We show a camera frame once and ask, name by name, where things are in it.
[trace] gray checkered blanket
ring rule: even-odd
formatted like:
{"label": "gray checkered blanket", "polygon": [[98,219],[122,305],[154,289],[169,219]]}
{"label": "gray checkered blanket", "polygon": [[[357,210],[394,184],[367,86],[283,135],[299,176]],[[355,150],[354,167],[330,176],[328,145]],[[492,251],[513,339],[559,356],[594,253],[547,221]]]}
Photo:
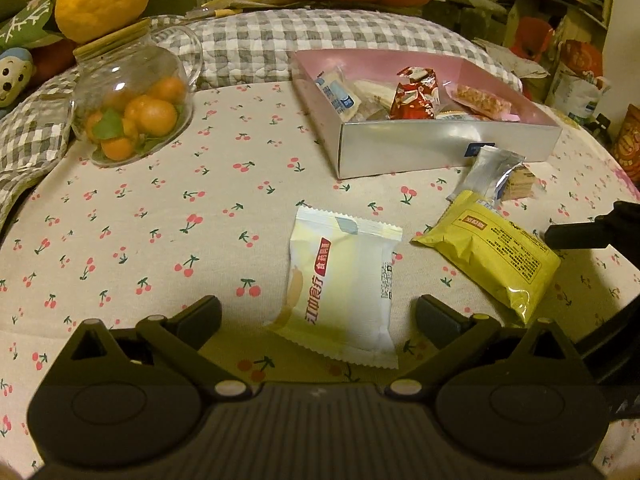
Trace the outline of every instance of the gray checkered blanket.
{"label": "gray checkered blanket", "polygon": [[[153,20],[158,29],[175,17]],[[460,56],[520,89],[520,81],[484,50],[420,18],[370,10],[262,10],[190,23],[202,42],[204,69],[198,89],[290,79],[290,56],[311,48],[387,48]],[[179,29],[161,30],[158,44],[185,63],[194,47]],[[0,228],[18,197],[65,156],[68,98],[77,68],[50,79],[0,120]]]}

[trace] bed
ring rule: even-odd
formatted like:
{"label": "bed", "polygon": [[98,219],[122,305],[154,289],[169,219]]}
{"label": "bed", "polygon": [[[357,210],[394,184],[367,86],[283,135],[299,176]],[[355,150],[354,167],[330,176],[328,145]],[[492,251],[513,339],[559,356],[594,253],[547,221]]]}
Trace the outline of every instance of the bed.
{"label": "bed", "polygon": [[[0,458],[25,477],[42,464],[26,426],[31,395],[85,318],[124,328],[215,294],[223,325],[201,352],[250,383],[387,383],[395,377],[398,370],[333,361],[264,329],[284,297],[288,240],[299,207],[403,228],[394,253],[391,319],[400,372],[434,352],[412,323],[415,296],[430,293],[464,314],[509,320],[503,307],[435,251],[409,244],[438,221],[463,170],[337,181],[288,81],[288,60],[299,48],[368,46],[463,56],[519,88],[513,75],[470,42],[418,18],[271,10],[190,27],[206,55],[194,120],[152,156],[100,170],[88,161],[87,146],[70,142],[63,102],[75,71],[48,82],[0,123],[6,218]],[[188,62],[186,40],[163,41]],[[638,200],[612,158],[571,121],[556,118],[562,125],[556,150],[548,162],[530,165],[538,194],[501,209],[537,233],[550,223],[593,219],[609,212],[614,200]],[[640,292],[640,272],[613,248],[565,251],[561,258],[538,315],[557,319],[571,338],[589,333]],[[596,466],[607,474],[632,468],[638,433],[637,421],[612,425]]]}

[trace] snack wrapper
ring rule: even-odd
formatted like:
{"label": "snack wrapper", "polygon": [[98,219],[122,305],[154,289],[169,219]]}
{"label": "snack wrapper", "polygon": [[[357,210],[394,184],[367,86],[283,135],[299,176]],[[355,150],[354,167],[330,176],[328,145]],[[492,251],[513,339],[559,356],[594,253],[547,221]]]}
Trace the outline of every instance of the snack wrapper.
{"label": "snack wrapper", "polygon": [[441,112],[436,114],[437,121],[488,121],[486,117],[468,114],[466,112]]}
{"label": "snack wrapper", "polygon": [[445,88],[451,99],[494,121],[520,120],[520,117],[511,113],[511,103],[507,99],[491,92],[453,82],[446,84]]}
{"label": "snack wrapper", "polygon": [[389,113],[396,97],[396,88],[393,83],[379,83],[367,79],[357,79],[353,82],[353,88],[362,99],[368,99],[380,105]]}
{"label": "snack wrapper", "polygon": [[560,265],[545,244],[469,190],[458,195],[431,231],[413,241],[436,249],[524,323],[533,319]]}
{"label": "snack wrapper", "polygon": [[398,84],[389,119],[433,119],[434,106],[440,104],[438,79],[431,68],[408,66],[398,72],[408,83]]}
{"label": "snack wrapper", "polygon": [[393,225],[300,206],[287,297],[270,330],[356,364],[398,368],[389,334]]}
{"label": "snack wrapper", "polygon": [[348,123],[358,112],[362,101],[347,88],[340,69],[322,72],[316,78],[316,84],[334,106],[343,123]]}
{"label": "snack wrapper", "polygon": [[532,188],[535,183],[536,176],[525,166],[518,166],[511,172],[502,200],[517,200],[533,196]]}
{"label": "snack wrapper", "polygon": [[471,171],[460,181],[453,193],[447,196],[447,200],[453,202],[463,189],[468,189],[496,206],[511,173],[523,162],[524,157],[517,153],[495,146],[482,146]]}

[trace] cartoon doll face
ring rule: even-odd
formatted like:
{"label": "cartoon doll face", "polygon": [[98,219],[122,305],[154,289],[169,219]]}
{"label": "cartoon doll face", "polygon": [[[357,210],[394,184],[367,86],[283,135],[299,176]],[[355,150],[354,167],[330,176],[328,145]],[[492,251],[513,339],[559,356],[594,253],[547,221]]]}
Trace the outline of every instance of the cartoon doll face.
{"label": "cartoon doll face", "polygon": [[33,62],[27,50],[10,48],[0,55],[0,108],[7,108],[15,101],[33,72]]}

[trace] white wall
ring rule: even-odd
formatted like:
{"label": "white wall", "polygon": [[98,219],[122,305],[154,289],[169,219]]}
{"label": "white wall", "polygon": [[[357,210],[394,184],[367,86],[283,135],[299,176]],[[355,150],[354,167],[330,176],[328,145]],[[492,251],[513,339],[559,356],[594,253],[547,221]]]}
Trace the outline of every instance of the white wall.
{"label": "white wall", "polygon": [[612,83],[601,99],[597,114],[611,120],[617,135],[629,103],[640,106],[640,0],[613,0],[609,31],[604,44],[604,75]]}

